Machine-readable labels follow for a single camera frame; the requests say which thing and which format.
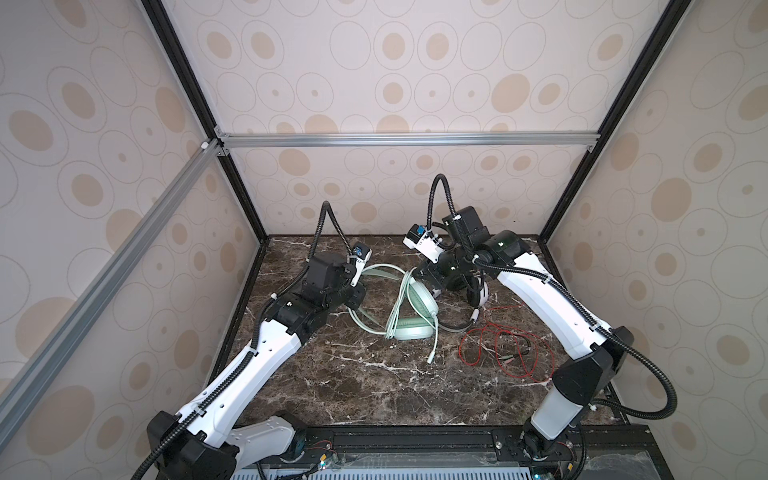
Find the white black headphones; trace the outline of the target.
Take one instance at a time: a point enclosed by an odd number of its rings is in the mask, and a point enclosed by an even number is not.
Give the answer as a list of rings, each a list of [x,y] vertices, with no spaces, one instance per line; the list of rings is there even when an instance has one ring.
[[[437,296],[440,329],[462,333],[476,326],[489,298],[489,285],[482,276],[471,277],[462,293],[465,306],[459,306],[459,291],[442,291]]]

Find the mint green headphones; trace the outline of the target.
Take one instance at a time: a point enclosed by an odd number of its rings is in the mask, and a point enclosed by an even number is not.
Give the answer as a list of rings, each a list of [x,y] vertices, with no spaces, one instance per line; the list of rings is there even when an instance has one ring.
[[[438,337],[439,307],[431,291],[415,278],[413,270],[404,270],[392,264],[374,264],[365,267],[362,275],[397,280],[399,287],[382,328],[376,329],[374,316],[361,307],[348,309],[358,327],[369,334],[398,341]]]

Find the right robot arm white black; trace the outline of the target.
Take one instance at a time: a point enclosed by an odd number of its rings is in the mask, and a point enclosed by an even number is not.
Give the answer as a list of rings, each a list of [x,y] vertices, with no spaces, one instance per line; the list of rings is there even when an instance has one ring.
[[[517,234],[503,230],[492,235],[473,207],[457,209],[452,201],[447,206],[449,213],[441,222],[428,219],[406,235],[425,258],[417,278],[437,294],[465,292],[474,307],[486,298],[488,279],[497,280],[545,323],[569,357],[554,371],[552,390],[524,424],[521,443],[530,457],[547,456],[563,432],[592,406],[645,420],[665,419],[676,411],[678,396],[671,380],[634,348],[634,336],[627,328],[613,328],[590,312]],[[641,411],[599,398],[628,357],[661,384],[666,396],[661,409]]]

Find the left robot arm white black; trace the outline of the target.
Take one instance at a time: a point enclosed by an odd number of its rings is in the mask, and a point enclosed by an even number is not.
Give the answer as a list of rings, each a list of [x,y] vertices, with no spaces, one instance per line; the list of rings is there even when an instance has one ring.
[[[211,383],[175,414],[161,411],[147,426],[150,452],[133,476],[156,468],[165,479],[229,479],[260,460],[296,444],[296,427],[286,418],[238,428],[235,423],[277,369],[323,327],[340,307],[358,308],[366,295],[360,282],[370,259],[362,243],[341,239],[345,254],[320,252],[326,222],[336,224],[329,202],[318,223],[302,270],[270,295],[251,340]]]

